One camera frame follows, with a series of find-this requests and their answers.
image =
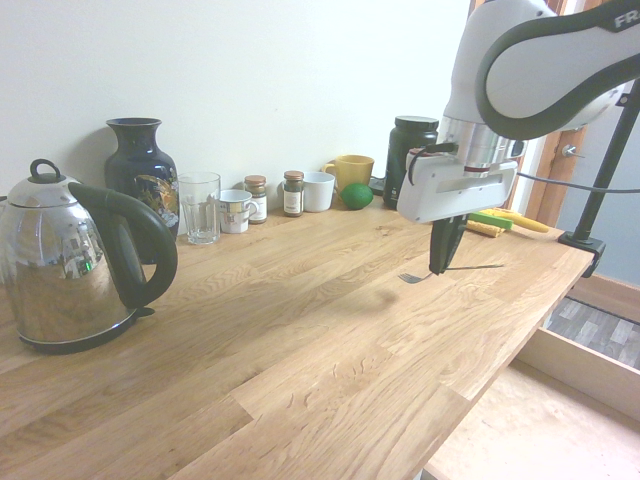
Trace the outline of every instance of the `kettle handle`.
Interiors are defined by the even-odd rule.
[[[142,308],[162,295],[178,269],[178,250],[162,219],[140,200],[115,190],[75,182],[68,188],[98,228],[122,303],[127,308]],[[128,223],[155,240],[156,271],[149,281],[145,282]]]

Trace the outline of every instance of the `yellow mug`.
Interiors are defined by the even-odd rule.
[[[373,170],[373,158],[362,155],[340,155],[333,163],[327,163],[322,171],[336,177],[336,189],[338,193],[347,185],[362,183],[369,185],[371,171]]]

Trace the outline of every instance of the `green lime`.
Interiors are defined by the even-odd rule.
[[[360,210],[373,201],[373,192],[362,183],[352,183],[342,190],[340,198],[351,210]]]

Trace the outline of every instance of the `wooden drawer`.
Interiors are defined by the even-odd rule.
[[[640,479],[640,372],[539,329],[426,470],[439,480]]]

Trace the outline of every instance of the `kettle lid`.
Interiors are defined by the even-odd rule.
[[[48,165],[55,173],[40,173],[38,167]],[[76,182],[74,178],[65,177],[50,160],[38,159],[31,162],[31,176],[19,182],[11,189],[8,202],[16,207],[43,208],[60,207],[77,203],[77,200],[66,188],[67,184]]]

